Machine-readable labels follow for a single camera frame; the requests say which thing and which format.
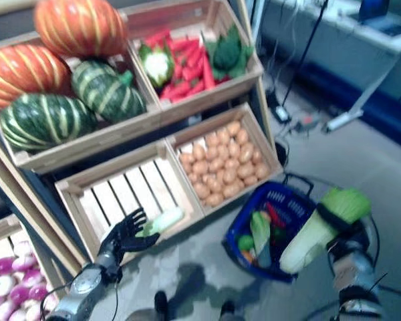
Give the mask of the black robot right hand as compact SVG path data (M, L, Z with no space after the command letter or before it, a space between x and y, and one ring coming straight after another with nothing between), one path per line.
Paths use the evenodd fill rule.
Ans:
M319 203L316 210L325 224L336 233L336 236L327 242L326 249L329 253L339 258L356 250L367 252L370 239L364 224L359 219L354 223L347 223L323 203Z

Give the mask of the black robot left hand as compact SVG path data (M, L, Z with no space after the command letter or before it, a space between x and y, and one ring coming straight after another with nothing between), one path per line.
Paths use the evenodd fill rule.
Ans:
M101 242L95 264L105 268L119 266L125 253L140 252L152 247L160 234L143 236L146 222L146 213L140 207L117 223Z

